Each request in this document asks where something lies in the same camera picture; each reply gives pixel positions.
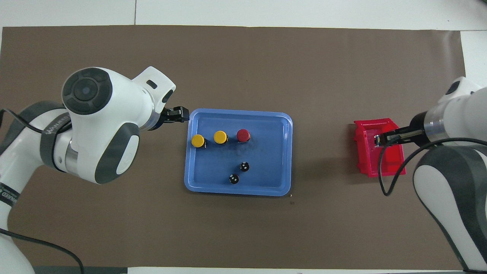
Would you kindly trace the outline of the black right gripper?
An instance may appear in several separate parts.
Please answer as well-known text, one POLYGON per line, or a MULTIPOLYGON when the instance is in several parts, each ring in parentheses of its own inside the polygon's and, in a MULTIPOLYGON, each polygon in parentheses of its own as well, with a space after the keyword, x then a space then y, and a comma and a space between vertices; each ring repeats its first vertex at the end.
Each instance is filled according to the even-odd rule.
POLYGON ((424 134, 424 130, 411 127, 401 127, 394 131, 384 132, 380 135, 379 147, 388 147, 395 144, 414 142, 414 138, 424 134))

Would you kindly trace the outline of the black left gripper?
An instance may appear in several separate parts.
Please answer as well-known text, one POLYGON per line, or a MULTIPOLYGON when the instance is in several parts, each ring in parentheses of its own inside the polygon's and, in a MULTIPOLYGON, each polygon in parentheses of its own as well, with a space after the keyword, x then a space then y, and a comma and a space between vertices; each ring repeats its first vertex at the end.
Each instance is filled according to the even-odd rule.
POLYGON ((186 116, 189 116, 189 110, 183 106, 164 108, 154 125, 154 130, 160 128, 166 121, 167 123, 186 123, 189 121, 189 117, 186 116), (170 112, 172 111, 174 111, 174 115, 176 116, 170 115, 170 112))

